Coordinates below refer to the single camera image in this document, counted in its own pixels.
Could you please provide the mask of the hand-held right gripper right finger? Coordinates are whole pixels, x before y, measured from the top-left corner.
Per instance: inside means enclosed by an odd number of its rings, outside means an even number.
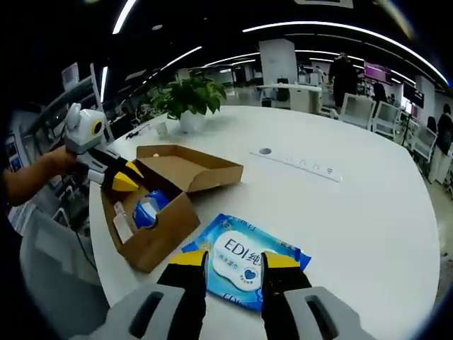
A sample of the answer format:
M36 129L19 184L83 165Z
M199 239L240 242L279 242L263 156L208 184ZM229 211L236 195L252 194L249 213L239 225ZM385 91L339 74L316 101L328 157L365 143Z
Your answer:
M353 308L325 287L313 287L298 262L262 253L261 317L268 339L373 339Z

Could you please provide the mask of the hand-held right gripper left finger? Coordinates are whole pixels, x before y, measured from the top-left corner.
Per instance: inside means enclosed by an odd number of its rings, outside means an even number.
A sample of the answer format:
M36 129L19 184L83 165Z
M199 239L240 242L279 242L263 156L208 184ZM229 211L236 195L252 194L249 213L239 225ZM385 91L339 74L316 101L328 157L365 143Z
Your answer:
M198 339L206 314L209 253L174 256L155 283L145 283L108 311L101 339Z

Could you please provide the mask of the person's left hand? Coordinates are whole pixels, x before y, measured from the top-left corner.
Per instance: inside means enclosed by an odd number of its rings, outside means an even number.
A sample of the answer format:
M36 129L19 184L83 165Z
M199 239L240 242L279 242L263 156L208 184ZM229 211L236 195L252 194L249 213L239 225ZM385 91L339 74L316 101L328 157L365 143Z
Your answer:
M67 173L76 166L76 155L62 145L49 153L52 166L59 174Z

